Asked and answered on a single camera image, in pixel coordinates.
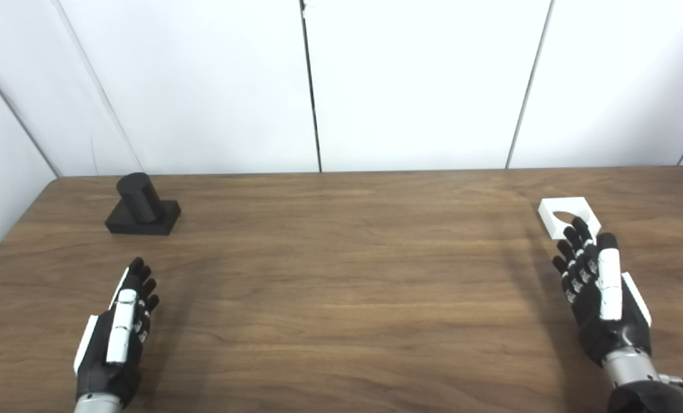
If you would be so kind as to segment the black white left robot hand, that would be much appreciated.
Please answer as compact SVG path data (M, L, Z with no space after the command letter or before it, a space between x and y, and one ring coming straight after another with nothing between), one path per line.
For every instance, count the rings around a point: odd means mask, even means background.
M77 347L76 412L122 412L142 382L140 364L159 304L144 259L126 267L106 311L91 315Z

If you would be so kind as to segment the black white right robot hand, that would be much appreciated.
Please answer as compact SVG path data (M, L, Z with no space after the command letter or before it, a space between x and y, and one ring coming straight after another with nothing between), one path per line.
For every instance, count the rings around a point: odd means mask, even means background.
M587 222L576 216L563 234L552 264L585 355L598 366L623 348L651 355L650 314L637 286L622 271L614 233L594 237Z

